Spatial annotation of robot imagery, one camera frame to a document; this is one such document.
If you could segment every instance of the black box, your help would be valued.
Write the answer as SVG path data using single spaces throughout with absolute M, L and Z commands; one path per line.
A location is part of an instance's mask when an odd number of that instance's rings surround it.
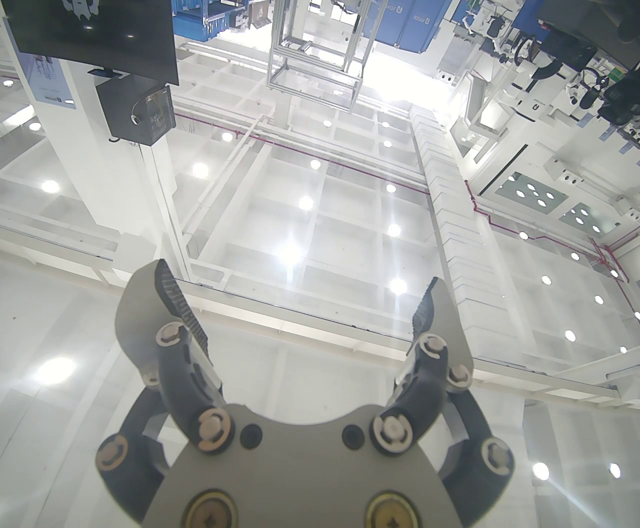
M 175 127 L 171 89 L 166 83 L 128 75 L 110 79 L 96 90 L 115 138 L 150 147 Z

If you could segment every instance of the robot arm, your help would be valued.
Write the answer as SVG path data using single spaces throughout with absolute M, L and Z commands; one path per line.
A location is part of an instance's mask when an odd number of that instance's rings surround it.
M 509 483 L 513 455 L 468 391 L 473 361 L 441 279 L 413 327 L 386 407 L 282 424 L 224 402 L 202 327 L 166 263 L 153 262 L 131 277 L 116 313 L 147 387 L 100 445 L 100 476 L 145 528 L 471 526 Z M 457 443 L 438 473 L 416 443 L 441 412 Z M 157 442 L 168 414 L 188 439 L 171 468 Z

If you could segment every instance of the poster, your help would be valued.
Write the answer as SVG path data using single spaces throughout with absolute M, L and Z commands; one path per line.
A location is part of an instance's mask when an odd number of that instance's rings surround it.
M 19 51 L 6 18 L 3 22 L 35 100 L 75 109 L 76 104 L 62 72 L 60 60 Z

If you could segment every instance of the white pillar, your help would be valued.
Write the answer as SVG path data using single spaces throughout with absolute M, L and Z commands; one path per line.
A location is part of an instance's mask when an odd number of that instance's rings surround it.
M 431 193 L 435 228 L 451 276 L 460 320 L 474 357 L 518 363 L 522 329 L 509 315 L 499 278 L 497 245 L 488 237 L 434 114 L 413 106 L 410 118 Z M 538 525 L 530 464 L 522 430 L 524 398 L 472 389 L 493 434 L 515 456 L 516 471 L 496 506 L 478 526 Z

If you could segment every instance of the black monitor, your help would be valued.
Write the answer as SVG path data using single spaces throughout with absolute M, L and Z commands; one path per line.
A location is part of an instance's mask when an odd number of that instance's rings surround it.
M 18 49 L 178 84 L 171 0 L 2 0 Z

